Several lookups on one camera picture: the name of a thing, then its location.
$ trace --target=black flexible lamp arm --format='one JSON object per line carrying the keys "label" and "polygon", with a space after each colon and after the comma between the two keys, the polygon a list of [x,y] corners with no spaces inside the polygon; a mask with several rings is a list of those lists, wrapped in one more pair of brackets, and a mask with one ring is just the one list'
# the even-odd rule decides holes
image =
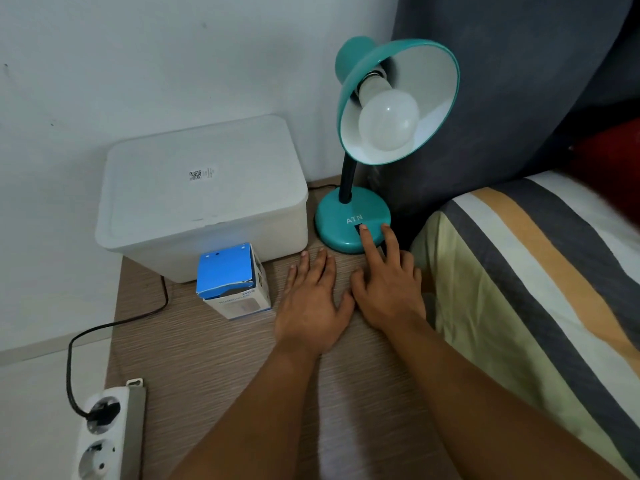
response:
{"label": "black flexible lamp arm", "polygon": [[356,174],[357,165],[358,162],[345,152],[342,163],[342,175],[340,176],[340,190],[338,192],[338,200],[340,203],[349,203],[351,201],[351,188],[353,187],[353,177]]}

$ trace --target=bed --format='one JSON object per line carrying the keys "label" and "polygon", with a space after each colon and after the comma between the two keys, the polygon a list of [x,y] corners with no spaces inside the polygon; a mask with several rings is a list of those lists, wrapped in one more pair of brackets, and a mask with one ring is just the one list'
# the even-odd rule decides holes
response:
{"label": "bed", "polygon": [[436,328],[504,387],[640,476],[640,232],[562,173],[486,187],[412,244]]}

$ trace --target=red pillow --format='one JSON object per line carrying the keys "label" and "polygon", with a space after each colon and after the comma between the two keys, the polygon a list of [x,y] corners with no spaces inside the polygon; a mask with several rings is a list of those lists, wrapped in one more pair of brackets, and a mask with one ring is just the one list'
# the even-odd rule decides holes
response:
{"label": "red pillow", "polygon": [[573,152],[567,173],[640,225],[640,118],[582,140]]}

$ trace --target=teal desk lamp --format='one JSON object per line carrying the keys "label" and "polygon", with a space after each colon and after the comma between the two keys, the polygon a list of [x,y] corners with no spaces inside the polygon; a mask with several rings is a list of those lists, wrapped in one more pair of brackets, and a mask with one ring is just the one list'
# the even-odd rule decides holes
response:
{"label": "teal desk lamp", "polygon": [[366,224],[379,245],[391,213],[378,195],[353,186],[356,165],[391,163],[425,144],[451,112],[460,69],[449,49],[430,40],[377,46],[354,37],[338,51],[335,74],[342,83],[337,126],[344,163],[340,187],[318,205],[316,230],[331,249],[358,254],[359,226]]}

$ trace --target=hand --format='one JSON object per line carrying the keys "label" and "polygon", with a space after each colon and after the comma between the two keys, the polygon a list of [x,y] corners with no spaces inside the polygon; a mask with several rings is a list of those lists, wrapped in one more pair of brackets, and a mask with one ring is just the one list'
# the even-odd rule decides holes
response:
{"label": "hand", "polygon": [[365,320],[386,334],[395,325],[407,319],[422,319],[427,316],[420,293],[422,273],[413,268],[413,256],[400,251],[396,234],[386,224],[382,233],[387,243],[387,259],[376,249],[371,233],[360,226],[360,239],[364,247],[371,279],[364,280],[364,271],[357,268],[351,275],[351,291]]}
{"label": "hand", "polygon": [[315,355],[327,352],[340,338],[353,315],[355,301],[348,291],[340,307],[333,304],[335,258],[326,249],[318,251],[309,269],[309,253],[303,251],[300,265],[291,266],[284,297],[276,314],[276,341],[297,341]]}

